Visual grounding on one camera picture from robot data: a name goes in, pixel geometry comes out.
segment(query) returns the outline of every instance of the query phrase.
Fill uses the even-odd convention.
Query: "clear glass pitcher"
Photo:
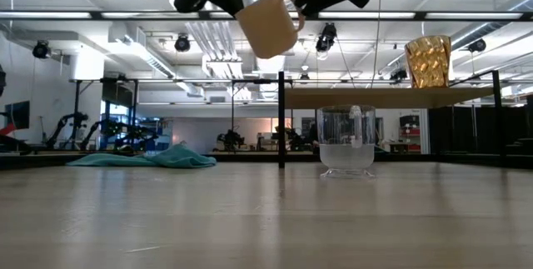
[[[376,109],[370,106],[323,107],[317,113],[323,177],[373,177]]]

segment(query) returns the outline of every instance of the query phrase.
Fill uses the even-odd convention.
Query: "beige mug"
[[[256,56],[271,58],[291,49],[298,40],[305,18],[300,10],[297,12],[298,29],[294,29],[284,0],[258,0],[235,14],[235,18]]]

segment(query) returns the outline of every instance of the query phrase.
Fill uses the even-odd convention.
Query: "black curtain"
[[[433,153],[498,153],[496,114],[493,107],[476,107],[477,148],[471,107],[441,107],[428,111],[430,145]],[[528,135],[524,107],[503,107],[505,144]]]

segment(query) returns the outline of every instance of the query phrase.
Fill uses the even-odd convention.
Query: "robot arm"
[[[56,145],[57,137],[59,136],[59,133],[61,130],[67,125],[68,119],[74,118],[74,123],[77,125],[81,125],[83,121],[86,121],[89,116],[86,114],[77,112],[69,115],[65,115],[59,119],[59,122],[57,123],[56,131],[53,133],[53,135],[47,140],[47,148],[53,149],[53,147]]]
[[[92,134],[98,129],[98,126],[100,126],[100,124],[103,124],[104,122],[107,122],[107,121],[108,120],[105,119],[105,120],[102,120],[102,121],[99,121],[99,122],[95,122],[91,126],[91,130],[89,131],[89,133],[87,134],[85,139],[83,139],[82,143],[80,144],[80,149],[81,150],[83,150],[83,151],[87,150],[87,144],[89,144],[89,141],[91,140]]]

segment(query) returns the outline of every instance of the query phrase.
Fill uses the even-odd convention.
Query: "wooden shelf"
[[[338,105],[377,108],[436,108],[490,96],[483,88],[285,89],[285,109],[317,109]]]

